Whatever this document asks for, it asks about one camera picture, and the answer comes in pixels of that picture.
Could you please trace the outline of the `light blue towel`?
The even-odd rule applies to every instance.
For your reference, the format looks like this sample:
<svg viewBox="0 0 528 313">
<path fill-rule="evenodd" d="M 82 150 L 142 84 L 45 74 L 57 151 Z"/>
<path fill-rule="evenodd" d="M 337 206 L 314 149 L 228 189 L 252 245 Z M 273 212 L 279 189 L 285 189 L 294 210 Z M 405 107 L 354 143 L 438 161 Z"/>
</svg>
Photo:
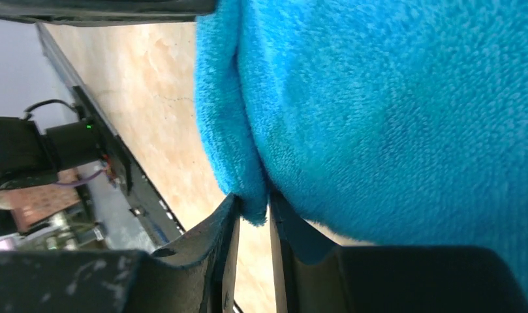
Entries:
<svg viewBox="0 0 528 313">
<path fill-rule="evenodd" d="M 217 183 L 266 219 L 477 245 L 528 295 L 528 1 L 219 1 L 196 20 Z"/>
</svg>

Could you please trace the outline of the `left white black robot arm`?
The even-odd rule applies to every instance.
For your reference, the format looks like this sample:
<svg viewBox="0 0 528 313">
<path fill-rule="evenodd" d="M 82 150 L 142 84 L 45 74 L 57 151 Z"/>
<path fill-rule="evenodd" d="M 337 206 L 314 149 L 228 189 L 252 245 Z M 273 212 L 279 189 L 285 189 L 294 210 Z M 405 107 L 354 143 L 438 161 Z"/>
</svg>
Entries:
<svg viewBox="0 0 528 313">
<path fill-rule="evenodd" d="M 75 27 L 192 22 L 214 12 L 215 1 L 0 1 L 0 20 Z M 0 191 L 55 184 L 60 171 L 105 161 L 132 186 L 124 143 L 90 100 L 73 106 L 77 122 L 38 129 L 31 108 L 22 118 L 0 117 Z"/>
</svg>

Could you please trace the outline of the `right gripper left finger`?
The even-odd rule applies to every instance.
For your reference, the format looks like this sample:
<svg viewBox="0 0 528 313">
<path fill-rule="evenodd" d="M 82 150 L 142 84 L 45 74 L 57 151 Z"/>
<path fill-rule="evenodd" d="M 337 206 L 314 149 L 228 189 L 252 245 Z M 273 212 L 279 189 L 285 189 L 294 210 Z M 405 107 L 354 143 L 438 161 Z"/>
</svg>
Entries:
<svg viewBox="0 0 528 313">
<path fill-rule="evenodd" d="M 240 204 L 153 253 L 0 252 L 0 312 L 232 312 Z"/>
</svg>

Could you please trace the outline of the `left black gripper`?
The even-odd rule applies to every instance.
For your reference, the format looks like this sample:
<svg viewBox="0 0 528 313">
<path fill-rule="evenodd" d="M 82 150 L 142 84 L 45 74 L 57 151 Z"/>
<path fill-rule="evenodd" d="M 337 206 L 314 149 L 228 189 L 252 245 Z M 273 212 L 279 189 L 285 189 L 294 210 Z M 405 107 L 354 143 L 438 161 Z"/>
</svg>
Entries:
<svg viewBox="0 0 528 313">
<path fill-rule="evenodd" d="M 216 0 L 0 0 L 0 20 L 75 27 L 193 22 Z"/>
</svg>

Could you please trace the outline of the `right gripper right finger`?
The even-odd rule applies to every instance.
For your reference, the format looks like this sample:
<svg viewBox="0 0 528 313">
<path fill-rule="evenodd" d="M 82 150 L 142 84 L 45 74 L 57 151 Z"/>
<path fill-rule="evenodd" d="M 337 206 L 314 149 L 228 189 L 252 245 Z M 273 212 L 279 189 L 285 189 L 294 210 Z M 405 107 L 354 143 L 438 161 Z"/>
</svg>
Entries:
<svg viewBox="0 0 528 313">
<path fill-rule="evenodd" d="M 270 195 L 278 312 L 528 312 L 506 263 L 476 246 L 341 246 Z"/>
</svg>

